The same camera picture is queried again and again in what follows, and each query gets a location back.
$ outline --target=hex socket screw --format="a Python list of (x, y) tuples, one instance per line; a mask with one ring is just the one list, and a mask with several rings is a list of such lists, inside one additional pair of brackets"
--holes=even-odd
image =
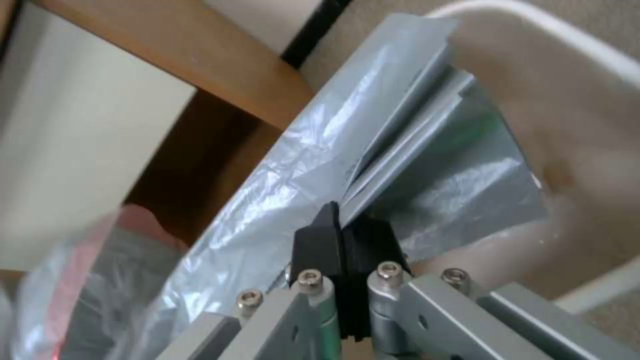
[(264, 296), (258, 289), (248, 289), (242, 291), (236, 299), (236, 306), (241, 316), (250, 317), (258, 310), (262, 304)]
[(461, 293), (465, 295), (469, 294), (471, 278), (466, 271), (460, 268), (448, 268), (442, 272), (440, 278)]
[(322, 291), (322, 273), (316, 269), (302, 270), (298, 274), (298, 285), (300, 292), (313, 295)]
[(403, 269), (395, 261), (383, 261), (376, 269), (378, 277), (390, 288), (397, 288), (402, 285)]

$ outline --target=silver plastic bag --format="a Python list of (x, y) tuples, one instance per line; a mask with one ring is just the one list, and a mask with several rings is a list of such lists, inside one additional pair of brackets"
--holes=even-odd
[[(378, 149), (390, 145), (384, 139), (429, 99), (436, 76), (447, 67), (447, 36), (454, 27), (451, 20), (400, 14), (378, 26), (274, 144), (108, 359), (154, 359), (202, 311), (230, 314), (241, 290), (265, 290), (289, 262), (295, 230), (309, 224), (326, 202), (345, 199), (350, 186), (380, 155)], [(456, 116), (464, 118), (465, 111), (481, 103), (467, 97), (471, 95), (476, 96), (456, 95), (465, 100)], [(477, 148), (449, 147), (456, 149), (451, 153), (457, 158), (451, 168), (440, 163), (445, 166), (432, 174), (435, 192), (414, 186), (417, 198), (412, 201), (385, 190), (380, 199), (386, 201), (371, 204), (373, 213), (392, 222), (412, 257), (463, 245), (541, 213), (540, 200), (529, 197), (538, 189), (513, 139), (499, 116), (488, 123), (495, 131), (472, 144), (485, 144), (490, 151), (475, 157)], [(420, 169), (419, 164), (409, 161), (397, 180)], [(483, 218), (483, 194), (498, 191), (502, 180), (527, 195), (494, 199), (492, 193), (497, 208)], [(385, 206), (394, 203), (400, 211)], [(414, 206), (420, 211), (412, 213)], [(495, 222), (514, 208), (520, 209), (517, 217)], [(473, 221), (475, 231), (457, 228)], [(453, 241), (447, 244), (450, 233)]]

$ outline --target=wooden board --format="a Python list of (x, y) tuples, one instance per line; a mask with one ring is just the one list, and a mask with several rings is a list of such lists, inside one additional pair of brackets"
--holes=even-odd
[(127, 198), (191, 245), (281, 131), (198, 91)]
[(33, 1), (276, 128), (312, 97), (298, 71), (202, 0)]
[(4, 40), (7, 26), (11, 21), (15, 0), (0, 0), (0, 43)]

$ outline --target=plastic bag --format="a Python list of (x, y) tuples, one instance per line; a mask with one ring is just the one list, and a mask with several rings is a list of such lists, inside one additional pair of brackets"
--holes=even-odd
[[(384, 146), (378, 139), (394, 132), (393, 126), (381, 131), (390, 121), (411, 117), (428, 100), (428, 89), (438, 83), (430, 76), (439, 74), (431, 70), (447, 65), (447, 36), (454, 25), (412, 15), (388, 17), (284, 132), (108, 359), (154, 359), (202, 311), (231, 313), (241, 290), (266, 290), (289, 262), (295, 230), (309, 224), (323, 204), (347, 194), (376, 157), (372, 144)], [(464, 117), (466, 109), (456, 116)], [(540, 199), (530, 196), (538, 191), (534, 179), (500, 117), (486, 124), (495, 131), (481, 136), (482, 141), (462, 146), (458, 139), (460, 147), (448, 147), (456, 149), (451, 154), (457, 154), (457, 161), (433, 174), (436, 192), (413, 187), (418, 202), (383, 193), (387, 201), (373, 204), (375, 213), (392, 221), (410, 256), (436, 254), (543, 213)], [(488, 152), (472, 155), (484, 146)], [(493, 191), (503, 184), (521, 193), (496, 197)], [(480, 204), (489, 199), (497, 210), (483, 217)], [(384, 206), (393, 202), (402, 212)], [(412, 214), (418, 205), (424, 211)], [(506, 220), (495, 223), (501, 215)], [(476, 230), (459, 231), (460, 224)]]
[(13, 334), (1, 338), (12, 339), (11, 358), (103, 358), (184, 249), (137, 206), (73, 234), (20, 284)]

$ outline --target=beige surface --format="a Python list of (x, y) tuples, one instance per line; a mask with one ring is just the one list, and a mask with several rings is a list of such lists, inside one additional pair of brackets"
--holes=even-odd
[(34, 2), (279, 129), (311, 98), (298, 71), (202, 0)]
[(0, 268), (119, 207), (194, 91), (26, 3), (0, 71)]
[(282, 54), (321, 0), (204, 0), (247, 33)]
[[(314, 90), (346, 61), (390, 12), (425, 13), (451, 0), (353, 0), (301, 68)], [(640, 58), (640, 2), (627, 0), (530, 0), (551, 14)]]

